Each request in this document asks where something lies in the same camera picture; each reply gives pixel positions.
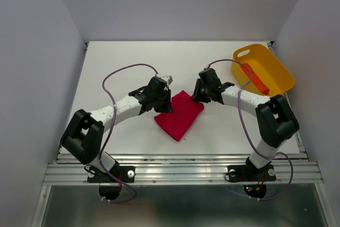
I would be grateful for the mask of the red t shirt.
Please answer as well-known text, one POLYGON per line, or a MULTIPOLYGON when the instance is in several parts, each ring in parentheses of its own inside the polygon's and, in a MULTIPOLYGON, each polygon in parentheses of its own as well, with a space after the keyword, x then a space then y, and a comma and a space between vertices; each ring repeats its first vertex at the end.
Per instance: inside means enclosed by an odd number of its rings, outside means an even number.
POLYGON ((171 103, 173 111, 160 113, 154 120, 163 131, 179 142, 205 108, 203 103, 192 100, 184 90, 173 96, 171 103))

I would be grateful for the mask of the yellow plastic basket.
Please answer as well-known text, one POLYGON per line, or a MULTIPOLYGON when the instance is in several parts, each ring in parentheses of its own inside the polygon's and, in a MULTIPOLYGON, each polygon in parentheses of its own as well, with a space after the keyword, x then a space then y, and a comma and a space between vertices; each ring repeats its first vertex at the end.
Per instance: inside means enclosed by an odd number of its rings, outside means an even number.
MULTIPOLYGON (((295 79, 291 72, 264 45, 252 44, 242 47, 234 52, 233 59, 238 63, 231 64, 231 73, 240 86, 249 81, 247 75, 240 68, 243 63, 250 64, 255 74, 270 89, 269 95, 265 96, 283 95, 295 85, 295 79)), ((252 83, 247 85, 245 90, 263 95, 252 83)))

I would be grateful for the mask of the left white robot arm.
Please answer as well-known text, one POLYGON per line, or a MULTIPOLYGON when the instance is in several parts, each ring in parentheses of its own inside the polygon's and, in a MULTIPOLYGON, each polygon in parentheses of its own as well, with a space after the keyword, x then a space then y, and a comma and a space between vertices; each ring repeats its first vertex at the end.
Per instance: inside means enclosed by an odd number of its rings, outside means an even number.
POLYGON ((111 127, 150 110, 157 113, 171 113, 170 75, 152 77, 149 83, 130 92, 113 105, 99 110, 76 111, 62 137, 61 146, 85 166, 88 177, 95 176, 104 182, 134 181, 133 166, 120 167, 117 160, 101 151, 103 135, 111 127))

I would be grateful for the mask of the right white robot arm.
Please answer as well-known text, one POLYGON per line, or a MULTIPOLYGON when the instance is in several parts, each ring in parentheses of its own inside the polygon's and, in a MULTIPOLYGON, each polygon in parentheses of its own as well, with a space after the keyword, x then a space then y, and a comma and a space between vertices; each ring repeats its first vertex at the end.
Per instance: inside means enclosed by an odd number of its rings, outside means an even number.
POLYGON ((202 103, 218 102, 233 106, 239 114, 247 112, 257 119, 261 139, 258 145, 251 145, 253 153, 245 164, 229 170, 231 182, 257 179, 267 174, 281 145, 300 128, 284 96, 262 96, 245 91, 230 82, 222 83, 212 68, 199 73, 192 99, 202 103))

